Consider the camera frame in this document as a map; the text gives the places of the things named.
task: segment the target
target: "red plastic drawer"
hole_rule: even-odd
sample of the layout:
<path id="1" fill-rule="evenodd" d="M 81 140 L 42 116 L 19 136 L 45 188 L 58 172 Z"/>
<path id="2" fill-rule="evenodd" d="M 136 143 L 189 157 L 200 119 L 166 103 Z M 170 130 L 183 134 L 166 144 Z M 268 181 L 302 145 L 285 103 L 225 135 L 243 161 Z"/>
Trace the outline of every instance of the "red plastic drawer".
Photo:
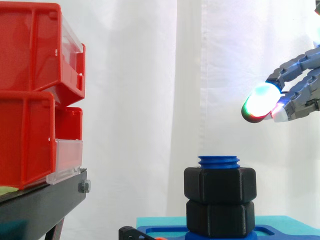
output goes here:
<path id="1" fill-rule="evenodd" d="M 82 100 L 85 51 L 58 4 L 0 1 L 0 91 L 47 91 L 60 106 Z"/>
<path id="2" fill-rule="evenodd" d="M 82 110 L 56 108 L 51 93 L 0 91 L 0 133 L 0 186 L 24 189 L 79 173 Z"/>

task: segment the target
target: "black metal clamp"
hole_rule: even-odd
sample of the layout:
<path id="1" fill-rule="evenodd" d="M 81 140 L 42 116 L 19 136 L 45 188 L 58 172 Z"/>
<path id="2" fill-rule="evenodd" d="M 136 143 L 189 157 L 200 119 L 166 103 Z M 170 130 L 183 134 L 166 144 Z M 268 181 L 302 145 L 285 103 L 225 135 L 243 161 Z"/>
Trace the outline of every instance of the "black metal clamp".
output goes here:
<path id="1" fill-rule="evenodd" d="M 135 229 L 132 226 L 124 226 L 119 229 L 119 240 L 156 240 L 155 238 Z"/>

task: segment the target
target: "gray robotic finger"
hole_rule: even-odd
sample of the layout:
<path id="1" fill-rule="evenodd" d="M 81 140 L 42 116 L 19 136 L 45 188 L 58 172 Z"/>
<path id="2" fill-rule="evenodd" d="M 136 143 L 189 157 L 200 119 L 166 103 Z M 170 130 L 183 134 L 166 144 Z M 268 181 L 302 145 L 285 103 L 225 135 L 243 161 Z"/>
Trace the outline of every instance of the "gray robotic finger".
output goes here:
<path id="1" fill-rule="evenodd" d="M 286 122 L 320 111 L 320 68 L 311 70 L 277 102 L 271 115 L 275 122 Z"/>

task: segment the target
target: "black shelf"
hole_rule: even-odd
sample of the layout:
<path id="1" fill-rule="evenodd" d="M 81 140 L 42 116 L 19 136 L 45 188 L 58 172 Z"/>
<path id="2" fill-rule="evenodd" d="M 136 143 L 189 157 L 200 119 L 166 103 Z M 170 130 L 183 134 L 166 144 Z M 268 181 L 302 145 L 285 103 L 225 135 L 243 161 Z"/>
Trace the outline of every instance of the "black shelf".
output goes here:
<path id="1" fill-rule="evenodd" d="M 0 240 L 58 240 L 64 217 L 85 198 L 87 170 L 55 185 L 43 184 L 0 197 Z"/>

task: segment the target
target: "metal bolt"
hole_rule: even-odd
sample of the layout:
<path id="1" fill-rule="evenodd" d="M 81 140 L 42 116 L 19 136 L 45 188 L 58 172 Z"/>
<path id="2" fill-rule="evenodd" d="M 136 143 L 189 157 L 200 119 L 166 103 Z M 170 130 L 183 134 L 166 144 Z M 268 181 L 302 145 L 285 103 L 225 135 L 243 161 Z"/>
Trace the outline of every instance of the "metal bolt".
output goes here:
<path id="1" fill-rule="evenodd" d="M 90 192 L 90 190 L 91 190 L 91 181 L 88 179 L 83 180 L 81 183 L 81 192 L 84 194 L 87 194 Z"/>

